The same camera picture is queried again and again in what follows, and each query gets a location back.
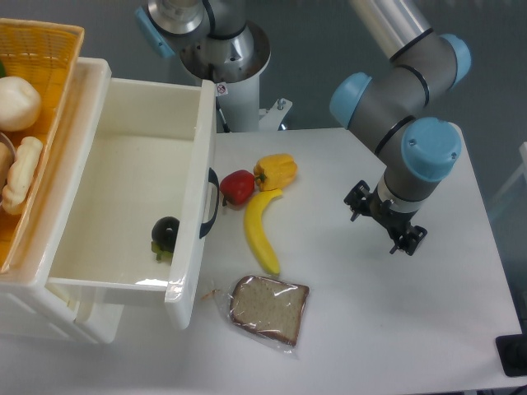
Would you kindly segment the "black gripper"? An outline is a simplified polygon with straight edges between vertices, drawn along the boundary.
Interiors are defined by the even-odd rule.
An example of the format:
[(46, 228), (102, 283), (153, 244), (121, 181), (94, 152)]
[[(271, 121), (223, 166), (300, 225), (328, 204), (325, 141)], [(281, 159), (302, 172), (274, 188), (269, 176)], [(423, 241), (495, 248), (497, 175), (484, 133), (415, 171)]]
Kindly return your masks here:
[(382, 225), (393, 240), (394, 246), (389, 251), (403, 251), (413, 256), (420, 243), (426, 238), (427, 230), (419, 225), (411, 225), (413, 212), (399, 212), (392, 208), (391, 201), (381, 201), (371, 193), (369, 185), (359, 181), (343, 199), (351, 211), (350, 221), (354, 222), (359, 216), (372, 217)]

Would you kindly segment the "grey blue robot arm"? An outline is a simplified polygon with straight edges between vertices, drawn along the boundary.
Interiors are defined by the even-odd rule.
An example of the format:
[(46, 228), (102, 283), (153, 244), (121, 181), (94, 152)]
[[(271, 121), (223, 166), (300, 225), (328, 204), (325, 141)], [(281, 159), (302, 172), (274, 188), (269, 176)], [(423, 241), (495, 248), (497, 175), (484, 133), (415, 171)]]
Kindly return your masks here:
[[(352, 74), (330, 100), (333, 117), (385, 165), (375, 188), (360, 182), (345, 203), (354, 216), (383, 226), (395, 249), (413, 254), (427, 232), (411, 220), (461, 151), (455, 125), (418, 113), (466, 76), (471, 55), (463, 40), (438, 35), (411, 1), (355, 1), (352, 7), (392, 68), (380, 80)], [(161, 57), (178, 56), (194, 80), (215, 84), (224, 132), (272, 123), (271, 112), (259, 106), (270, 44), (248, 20), (244, 2), (150, 1), (135, 18)]]

